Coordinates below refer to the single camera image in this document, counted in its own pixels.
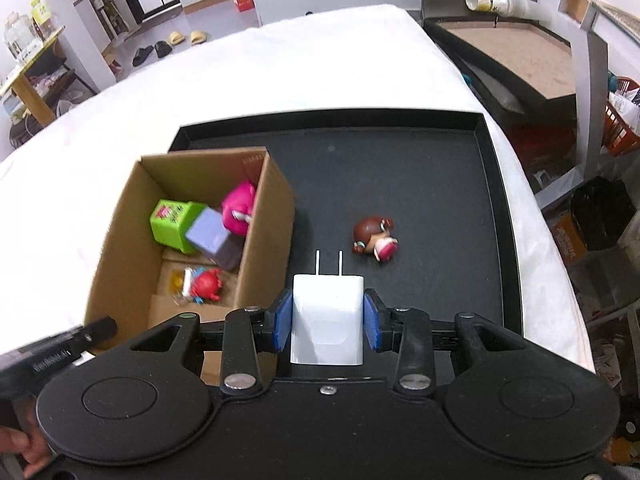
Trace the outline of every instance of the red toy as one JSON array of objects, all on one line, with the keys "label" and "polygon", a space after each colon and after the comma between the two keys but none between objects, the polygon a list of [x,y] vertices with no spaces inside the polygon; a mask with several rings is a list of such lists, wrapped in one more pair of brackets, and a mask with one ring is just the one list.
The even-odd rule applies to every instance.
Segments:
[{"label": "red toy", "polygon": [[218,295],[222,288],[222,280],[218,277],[220,269],[204,270],[193,280],[190,294],[194,298],[203,300],[220,301]]},{"label": "red toy", "polygon": [[249,180],[239,184],[222,201],[222,225],[238,236],[246,236],[254,214],[255,186]]}]

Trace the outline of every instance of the orange basket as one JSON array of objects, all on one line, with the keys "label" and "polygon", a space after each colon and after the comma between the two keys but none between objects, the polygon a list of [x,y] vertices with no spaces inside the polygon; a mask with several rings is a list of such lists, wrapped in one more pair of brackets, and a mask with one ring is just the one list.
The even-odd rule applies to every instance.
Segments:
[{"label": "orange basket", "polygon": [[[640,85],[628,77],[618,78],[618,90],[622,93],[640,88]],[[638,137],[607,99],[607,113],[604,117],[602,145],[611,155],[623,155],[640,148]]]}]

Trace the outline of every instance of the metal frame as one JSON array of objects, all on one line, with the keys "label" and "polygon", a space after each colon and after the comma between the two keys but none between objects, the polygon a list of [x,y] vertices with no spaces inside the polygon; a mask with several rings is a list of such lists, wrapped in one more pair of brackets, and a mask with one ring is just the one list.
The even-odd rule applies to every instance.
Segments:
[{"label": "metal frame", "polygon": [[574,37],[571,50],[574,62],[575,101],[578,135],[576,165],[548,187],[536,193],[541,210],[550,209],[567,198],[577,187],[598,174],[619,176],[638,158],[640,152],[613,157],[602,147],[607,101],[608,44],[620,52],[638,53],[640,43],[623,32],[593,2],[582,23],[567,20]]}]

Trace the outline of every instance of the metal screw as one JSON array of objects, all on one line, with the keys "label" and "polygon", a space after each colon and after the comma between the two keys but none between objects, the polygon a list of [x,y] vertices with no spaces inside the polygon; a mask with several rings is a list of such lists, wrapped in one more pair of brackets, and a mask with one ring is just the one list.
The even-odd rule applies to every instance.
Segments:
[{"label": "metal screw", "polygon": [[425,390],[431,386],[431,379],[423,374],[407,374],[399,383],[405,390]]},{"label": "metal screw", "polygon": [[255,384],[251,374],[231,374],[225,377],[225,386],[232,390],[246,390]]},{"label": "metal screw", "polygon": [[335,386],[320,386],[320,393],[323,395],[335,395],[338,393],[338,388]]}]

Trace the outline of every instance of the black trash bag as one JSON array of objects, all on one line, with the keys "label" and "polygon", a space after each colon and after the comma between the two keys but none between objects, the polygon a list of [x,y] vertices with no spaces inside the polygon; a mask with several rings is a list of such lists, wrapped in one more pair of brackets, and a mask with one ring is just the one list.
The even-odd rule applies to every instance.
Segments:
[{"label": "black trash bag", "polygon": [[574,193],[570,209],[578,234],[590,251],[613,247],[636,214],[624,182],[600,176]]}]

